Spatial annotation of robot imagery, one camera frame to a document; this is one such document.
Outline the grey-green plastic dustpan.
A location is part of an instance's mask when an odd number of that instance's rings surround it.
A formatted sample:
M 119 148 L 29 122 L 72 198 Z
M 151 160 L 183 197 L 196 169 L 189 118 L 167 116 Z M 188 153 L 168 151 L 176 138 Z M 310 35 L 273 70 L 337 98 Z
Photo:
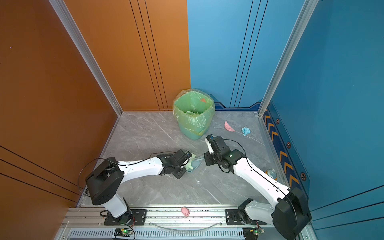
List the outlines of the grey-green plastic dustpan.
M 192 166 L 194 167 L 193 170 L 191 170 L 191 171 L 187 171 L 186 170 L 187 173 L 193 172 L 194 170 L 196 170 L 204 162 L 205 162 L 204 156 L 200 156 L 200 157 L 195 158 L 195 160 L 192 162 Z

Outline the pink paper scrap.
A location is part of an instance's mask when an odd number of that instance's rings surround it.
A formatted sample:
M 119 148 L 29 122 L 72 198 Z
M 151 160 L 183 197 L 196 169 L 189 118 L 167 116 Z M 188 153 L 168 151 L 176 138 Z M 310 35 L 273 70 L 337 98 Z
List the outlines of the pink paper scrap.
M 235 132 L 235 130 L 228 124 L 227 121 L 225 121 L 224 127 L 229 132 Z

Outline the light blue paper scrap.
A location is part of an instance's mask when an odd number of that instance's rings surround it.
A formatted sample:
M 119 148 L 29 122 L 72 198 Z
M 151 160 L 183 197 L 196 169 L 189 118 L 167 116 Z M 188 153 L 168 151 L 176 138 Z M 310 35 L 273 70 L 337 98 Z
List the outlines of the light blue paper scrap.
M 251 131 L 250 131 L 249 128 L 247 128 L 247 127 L 243 127 L 243 128 L 242 128 L 242 133 L 243 133 L 244 136 L 246 136 L 246 135 L 250 134 Z

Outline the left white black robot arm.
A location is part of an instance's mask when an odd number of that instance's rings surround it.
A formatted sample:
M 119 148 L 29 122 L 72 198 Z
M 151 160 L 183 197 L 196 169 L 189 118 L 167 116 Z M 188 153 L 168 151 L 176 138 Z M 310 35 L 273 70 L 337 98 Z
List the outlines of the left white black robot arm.
M 191 157 L 192 153 L 179 150 L 133 162 L 104 159 L 85 179 L 92 204 L 104 207 L 116 219 L 131 216 L 127 201 L 117 194 L 121 184 L 146 176 L 174 175 L 180 179 Z

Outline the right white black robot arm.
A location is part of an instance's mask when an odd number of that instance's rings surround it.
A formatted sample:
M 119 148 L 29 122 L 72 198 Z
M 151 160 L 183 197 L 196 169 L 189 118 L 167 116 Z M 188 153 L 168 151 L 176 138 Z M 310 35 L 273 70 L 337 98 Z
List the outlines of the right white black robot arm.
M 229 218 L 245 225 L 271 224 L 285 239 L 296 239 L 312 220 L 305 193 L 268 176 L 249 160 L 245 150 L 231 150 L 221 136 L 208 135 L 205 141 L 209 148 L 205 152 L 207 166 L 217 165 L 224 173 L 244 179 L 268 201 L 260 204 L 247 199 Z

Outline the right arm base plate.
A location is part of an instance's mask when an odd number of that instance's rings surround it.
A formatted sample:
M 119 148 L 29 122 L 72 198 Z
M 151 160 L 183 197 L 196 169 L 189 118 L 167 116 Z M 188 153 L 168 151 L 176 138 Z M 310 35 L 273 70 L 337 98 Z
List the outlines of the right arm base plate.
M 267 223 L 259 221 L 259 220 L 251 220 L 249 217 L 246 216 L 246 213 L 244 210 L 239 209 L 226 209 L 226 224 L 228 226 L 235 226 L 235 225 L 244 225 L 244 226 L 265 226 Z

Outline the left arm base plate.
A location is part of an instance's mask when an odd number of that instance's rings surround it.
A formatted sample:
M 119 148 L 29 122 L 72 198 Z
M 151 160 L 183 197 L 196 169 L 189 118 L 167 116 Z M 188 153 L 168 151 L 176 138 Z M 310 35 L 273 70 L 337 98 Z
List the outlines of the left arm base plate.
M 147 217 L 146 209 L 131 209 L 122 216 L 115 218 L 112 214 L 107 211 L 105 217 L 104 225 L 105 226 L 119 226 L 119 225 L 129 225 L 129 226 L 143 226 Z

